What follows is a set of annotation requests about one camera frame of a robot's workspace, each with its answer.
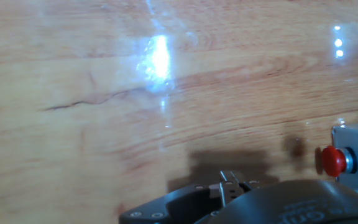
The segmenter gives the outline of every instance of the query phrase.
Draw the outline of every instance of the red button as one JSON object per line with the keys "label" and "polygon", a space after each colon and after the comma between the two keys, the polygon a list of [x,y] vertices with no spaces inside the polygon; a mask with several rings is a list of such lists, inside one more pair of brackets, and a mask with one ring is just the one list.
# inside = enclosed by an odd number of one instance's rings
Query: red button
{"label": "red button", "polygon": [[324,170],[331,177],[338,177],[346,170],[345,155],[334,146],[327,146],[321,153]]}

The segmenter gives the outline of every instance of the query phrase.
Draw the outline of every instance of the table surface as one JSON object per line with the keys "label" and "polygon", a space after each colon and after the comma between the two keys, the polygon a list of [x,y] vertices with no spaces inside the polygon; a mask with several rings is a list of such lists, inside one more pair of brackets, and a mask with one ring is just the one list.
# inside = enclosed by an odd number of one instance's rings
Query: table surface
{"label": "table surface", "polygon": [[358,0],[0,0],[0,223],[117,223],[237,169],[327,179]]}

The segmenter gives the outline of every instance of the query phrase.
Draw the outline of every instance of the wood grain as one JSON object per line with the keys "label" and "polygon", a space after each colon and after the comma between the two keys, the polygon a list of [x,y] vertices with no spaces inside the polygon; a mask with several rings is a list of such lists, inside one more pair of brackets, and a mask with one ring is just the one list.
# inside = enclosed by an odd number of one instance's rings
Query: wood grain
{"label": "wood grain", "polygon": [[117,223],[219,169],[327,179],[343,121],[358,0],[0,0],[1,224]]}

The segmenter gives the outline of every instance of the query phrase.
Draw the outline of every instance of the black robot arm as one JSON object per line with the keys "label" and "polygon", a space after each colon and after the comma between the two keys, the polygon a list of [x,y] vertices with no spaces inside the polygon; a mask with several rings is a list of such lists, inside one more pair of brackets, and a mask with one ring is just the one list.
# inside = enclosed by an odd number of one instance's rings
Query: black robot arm
{"label": "black robot arm", "polygon": [[296,180],[262,186],[235,171],[218,184],[190,185],[129,210],[120,224],[358,223],[358,191],[340,183]]}

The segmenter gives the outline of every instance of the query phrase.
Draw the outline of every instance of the metal ring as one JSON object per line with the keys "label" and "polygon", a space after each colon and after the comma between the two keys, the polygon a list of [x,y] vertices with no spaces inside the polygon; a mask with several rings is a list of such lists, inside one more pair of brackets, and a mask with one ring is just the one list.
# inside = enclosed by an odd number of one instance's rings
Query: metal ring
{"label": "metal ring", "polygon": [[339,148],[339,151],[341,151],[343,153],[343,155],[345,156],[345,160],[346,160],[346,173],[351,173],[353,171],[353,157],[352,154],[349,152],[348,149],[345,148]]}

